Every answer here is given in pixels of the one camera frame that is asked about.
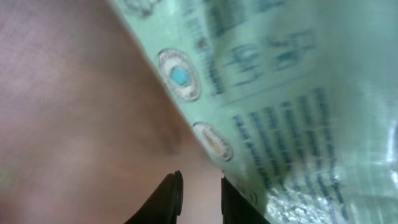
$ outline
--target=floor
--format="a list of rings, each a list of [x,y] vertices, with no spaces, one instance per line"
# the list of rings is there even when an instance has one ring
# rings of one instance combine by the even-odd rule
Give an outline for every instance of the floor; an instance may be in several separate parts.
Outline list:
[[[177,169],[178,223],[222,223],[221,172],[104,0],[0,1],[0,223],[124,223]]]

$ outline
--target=crinkled plastic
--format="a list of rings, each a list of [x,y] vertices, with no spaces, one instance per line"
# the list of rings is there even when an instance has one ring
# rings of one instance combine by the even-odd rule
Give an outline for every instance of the crinkled plastic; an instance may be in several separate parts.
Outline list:
[[[112,4],[271,223],[398,223],[398,1]]]

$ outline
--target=printed icon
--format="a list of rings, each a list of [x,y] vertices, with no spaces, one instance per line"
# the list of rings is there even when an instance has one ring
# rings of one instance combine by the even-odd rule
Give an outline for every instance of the printed icon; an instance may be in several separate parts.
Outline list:
[[[291,33],[283,40],[269,36],[266,41],[268,46],[279,52],[272,62],[277,71],[296,66],[308,51],[317,47],[312,30]]]
[[[128,12],[139,17],[149,17],[161,0],[122,0]]]
[[[218,133],[210,124],[199,122],[193,125],[200,141],[211,149],[210,153],[224,159],[226,162],[233,157],[233,151],[228,141]]]
[[[163,50],[158,56],[160,76],[167,88],[183,100],[197,100],[200,97],[200,85],[188,57],[174,49]]]
[[[253,44],[239,45],[231,49],[232,61],[226,66],[235,65],[244,78],[235,86],[256,81],[264,72],[260,68],[260,50]]]

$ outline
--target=green plastic bag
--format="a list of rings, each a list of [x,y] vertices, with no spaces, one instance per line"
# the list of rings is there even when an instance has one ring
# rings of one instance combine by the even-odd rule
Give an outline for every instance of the green plastic bag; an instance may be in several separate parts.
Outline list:
[[[112,4],[271,223],[398,223],[398,1]]]

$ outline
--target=round logo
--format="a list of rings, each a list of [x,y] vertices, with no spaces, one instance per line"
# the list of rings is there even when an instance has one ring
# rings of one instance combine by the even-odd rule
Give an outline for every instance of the round logo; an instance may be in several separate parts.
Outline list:
[[[221,136],[210,124],[196,123],[193,125],[193,130],[196,132],[200,141],[211,149],[211,153],[224,159],[226,162],[233,157],[233,151],[228,141]]]
[[[167,88],[187,101],[200,97],[200,86],[197,73],[187,56],[174,49],[159,53],[160,76]]]
[[[149,17],[154,12],[155,6],[161,0],[122,0],[128,12],[141,18]]]

